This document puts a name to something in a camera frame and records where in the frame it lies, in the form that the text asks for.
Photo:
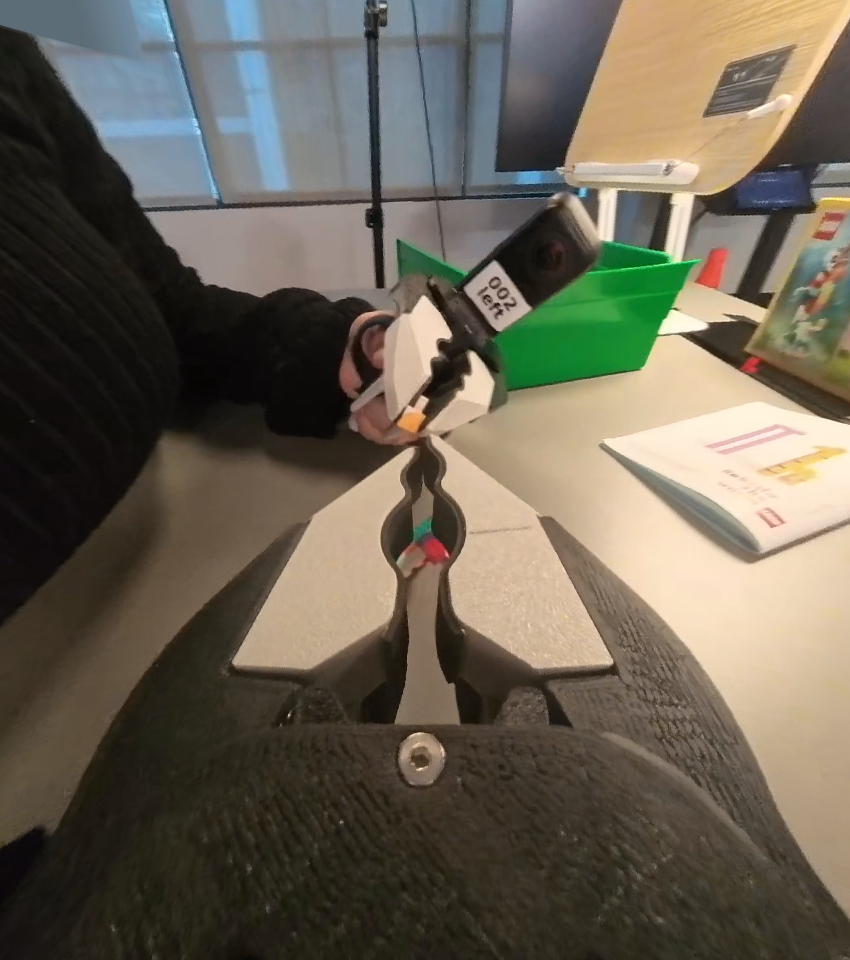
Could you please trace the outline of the white instruction booklet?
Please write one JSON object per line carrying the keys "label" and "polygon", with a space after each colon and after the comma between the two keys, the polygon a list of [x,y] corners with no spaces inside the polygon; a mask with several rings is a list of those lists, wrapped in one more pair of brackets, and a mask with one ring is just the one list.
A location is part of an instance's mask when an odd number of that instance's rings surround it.
{"label": "white instruction booklet", "polygon": [[600,446],[744,558],[850,524],[850,423],[751,402]]}

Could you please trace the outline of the person's left forearm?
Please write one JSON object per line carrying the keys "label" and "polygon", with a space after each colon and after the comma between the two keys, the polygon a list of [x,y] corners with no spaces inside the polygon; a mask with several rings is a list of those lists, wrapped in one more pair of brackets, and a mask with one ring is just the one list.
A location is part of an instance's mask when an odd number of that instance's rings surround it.
{"label": "person's left forearm", "polygon": [[196,282],[161,300],[186,402],[259,405],[271,432],[329,439],[347,416],[339,372],[357,297],[300,288],[264,296]]}

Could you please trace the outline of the dark display screen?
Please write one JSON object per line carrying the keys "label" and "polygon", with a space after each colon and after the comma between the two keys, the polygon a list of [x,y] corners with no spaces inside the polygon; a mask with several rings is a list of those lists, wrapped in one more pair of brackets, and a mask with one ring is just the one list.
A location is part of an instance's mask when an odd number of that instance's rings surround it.
{"label": "dark display screen", "polygon": [[[508,2],[498,171],[559,173],[621,3]],[[750,174],[847,163],[850,23],[790,125]]]}

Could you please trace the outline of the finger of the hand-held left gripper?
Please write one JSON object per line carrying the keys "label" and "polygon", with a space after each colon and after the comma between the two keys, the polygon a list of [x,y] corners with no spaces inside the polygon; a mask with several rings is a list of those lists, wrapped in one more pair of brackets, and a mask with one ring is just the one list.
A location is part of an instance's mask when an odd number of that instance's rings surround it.
{"label": "finger of the hand-held left gripper", "polygon": [[488,414],[498,403],[498,375],[475,351],[455,358],[452,376],[427,405],[425,437],[444,436]]}
{"label": "finger of the hand-held left gripper", "polygon": [[394,319],[384,335],[383,401],[393,423],[431,390],[428,423],[461,423],[463,361],[442,353],[452,337],[444,316],[427,294],[419,295]]}

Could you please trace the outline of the person's left hand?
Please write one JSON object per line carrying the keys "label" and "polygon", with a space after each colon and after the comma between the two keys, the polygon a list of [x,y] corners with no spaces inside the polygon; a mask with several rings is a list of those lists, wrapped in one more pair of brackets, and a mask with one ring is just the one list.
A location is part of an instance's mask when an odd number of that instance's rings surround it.
{"label": "person's left hand", "polygon": [[[338,373],[339,386],[350,401],[360,396],[363,382],[354,363],[352,343],[359,342],[367,362],[377,371],[382,371],[385,365],[384,329],[379,321],[385,319],[392,319],[392,315],[383,310],[373,310],[359,315],[351,324]],[[406,446],[416,442],[416,435],[394,426],[381,396],[350,414],[349,424],[360,436],[382,446]]]}

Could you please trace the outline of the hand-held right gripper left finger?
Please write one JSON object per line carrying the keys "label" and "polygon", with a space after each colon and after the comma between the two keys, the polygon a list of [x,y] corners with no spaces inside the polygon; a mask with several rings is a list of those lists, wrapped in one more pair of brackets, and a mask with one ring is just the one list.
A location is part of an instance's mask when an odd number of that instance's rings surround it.
{"label": "hand-held right gripper left finger", "polygon": [[400,448],[311,518],[233,657],[237,671],[311,674],[390,621],[398,574],[385,526],[416,454]]}

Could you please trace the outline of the yellow lego box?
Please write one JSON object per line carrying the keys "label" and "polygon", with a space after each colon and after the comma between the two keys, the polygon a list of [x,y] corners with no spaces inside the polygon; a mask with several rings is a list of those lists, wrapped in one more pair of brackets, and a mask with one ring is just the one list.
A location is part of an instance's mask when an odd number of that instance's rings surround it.
{"label": "yellow lego box", "polygon": [[850,403],[850,197],[818,203],[745,350]]}

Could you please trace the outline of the green plastic bin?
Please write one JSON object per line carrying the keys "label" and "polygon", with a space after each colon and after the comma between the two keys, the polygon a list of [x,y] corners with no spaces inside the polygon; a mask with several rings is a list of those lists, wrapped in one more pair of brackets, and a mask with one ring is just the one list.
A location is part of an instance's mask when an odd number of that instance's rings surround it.
{"label": "green plastic bin", "polygon": [[481,330],[479,342],[510,391],[638,371],[696,264],[604,243],[592,269],[495,337]]}

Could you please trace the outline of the window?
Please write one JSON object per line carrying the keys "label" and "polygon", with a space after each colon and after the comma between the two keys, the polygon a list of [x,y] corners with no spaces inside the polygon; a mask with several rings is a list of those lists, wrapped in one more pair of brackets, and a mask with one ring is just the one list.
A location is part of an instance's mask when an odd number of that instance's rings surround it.
{"label": "window", "polygon": [[[369,198],[363,2],[130,5],[137,58],[42,45],[142,205]],[[505,3],[387,6],[384,197],[512,188],[495,170]]]}

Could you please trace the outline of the small dark monitor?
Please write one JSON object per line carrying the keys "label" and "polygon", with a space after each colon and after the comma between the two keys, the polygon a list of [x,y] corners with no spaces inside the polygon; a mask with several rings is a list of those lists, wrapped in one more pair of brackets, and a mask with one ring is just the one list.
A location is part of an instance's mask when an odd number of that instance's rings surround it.
{"label": "small dark monitor", "polygon": [[754,172],[706,198],[704,205],[716,216],[811,213],[817,170],[816,165],[786,165]]}

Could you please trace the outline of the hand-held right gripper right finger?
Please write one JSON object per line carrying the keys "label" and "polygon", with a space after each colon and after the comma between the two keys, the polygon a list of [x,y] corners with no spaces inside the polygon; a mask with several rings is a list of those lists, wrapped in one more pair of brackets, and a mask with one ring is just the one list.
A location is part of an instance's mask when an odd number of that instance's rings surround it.
{"label": "hand-held right gripper right finger", "polygon": [[451,679],[531,685],[609,672],[613,657],[544,518],[446,441],[425,451],[433,528],[451,555],[436,625]]}

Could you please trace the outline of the black light stand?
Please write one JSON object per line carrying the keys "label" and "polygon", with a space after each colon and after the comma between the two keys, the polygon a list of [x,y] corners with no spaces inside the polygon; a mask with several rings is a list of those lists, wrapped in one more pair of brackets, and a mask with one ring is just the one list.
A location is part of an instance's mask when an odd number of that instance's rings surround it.
{"label": "black light stand", "polygon": [[364,222],[371,234],[377,289],[385,287],[380,39],[386,23],[387,2],[365,1],[363,36],[366,49],[370,202],[364,211]]}

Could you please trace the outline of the multicolour lego model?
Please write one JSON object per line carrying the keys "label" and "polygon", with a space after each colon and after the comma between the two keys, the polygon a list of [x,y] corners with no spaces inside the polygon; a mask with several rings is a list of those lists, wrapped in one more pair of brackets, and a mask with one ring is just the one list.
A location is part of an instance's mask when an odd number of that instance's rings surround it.
{"label": "multicolour lego model", "polygon": [[434,534],[432,516],[428,516],[414,526],[409,544],[396,558],[396,567],[404,579],[409,579],[425,567],[441,567],[450,557]]}

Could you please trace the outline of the person's black clothing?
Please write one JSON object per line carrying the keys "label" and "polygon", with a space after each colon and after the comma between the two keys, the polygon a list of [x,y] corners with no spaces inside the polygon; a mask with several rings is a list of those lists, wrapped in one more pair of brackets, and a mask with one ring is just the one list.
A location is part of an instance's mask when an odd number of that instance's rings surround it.
{"label": "person's black clothing", "polygon": [[149,456],[179,364],[93,221],[127,181],[37,43],[0,28],[0,626],[95,531]]}

